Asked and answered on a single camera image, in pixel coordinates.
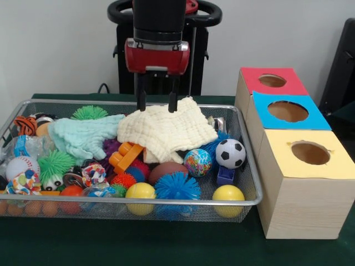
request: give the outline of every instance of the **red box top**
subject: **red box top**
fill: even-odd
[[[250,94],[308,95],[292,68],[241,68]]]

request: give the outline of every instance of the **table surface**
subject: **table surface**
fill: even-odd
[[[135,101],[132,95],[37,99]],[[195,96],[201,104],[234,97]],[[167,96],[149,96],[167,102]],[[266,240],[256,207],[242,223],[0,218],[0,265],[354,265],[355,207],[336,240]]]

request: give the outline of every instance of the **circular hole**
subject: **circular hole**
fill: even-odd
[[[259,77],[259,81],[268,87],[280,88],[286,84],[286,80],[280,76],[264,74]]]
[[[287,122],[299,122],[308,117],[306,108],[290,101],[275,101],[267,109],[276,118]]]
[[[298,159],[311,165],[324,165],[331,158],[326,148],[309,141],[293,143],[292,152]]]

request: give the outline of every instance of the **mint green towel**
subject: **mint green towel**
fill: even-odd
[[[86,159],[102,160],[106,157],[103,142],[117,137],[118,123],[125,116],[112,115],[96,120],[62,118],[50,123],[48,132],[59,151],[77,159],[81,165]]]

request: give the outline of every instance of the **stacked boxes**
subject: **stacked boxes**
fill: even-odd
[[[262,180],[266,238],[337,238],[355,198],[355,164],[296,73],[242,68],[236,106]]]

